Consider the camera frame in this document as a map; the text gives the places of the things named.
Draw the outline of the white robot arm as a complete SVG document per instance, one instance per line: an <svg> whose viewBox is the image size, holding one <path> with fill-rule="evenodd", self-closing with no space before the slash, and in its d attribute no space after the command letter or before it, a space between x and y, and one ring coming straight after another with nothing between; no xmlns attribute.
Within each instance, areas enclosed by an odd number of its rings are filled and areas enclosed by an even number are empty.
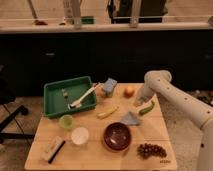
<svg viewBox="0 0 213 171"><path fill-rule="evenodd" d="M176 88L171 81L172 75L168 70L148 71L137 91L134 105L141 106L155 93L160 93L179 107L203 132L196 171L213 171L213 107Z"/></svg>

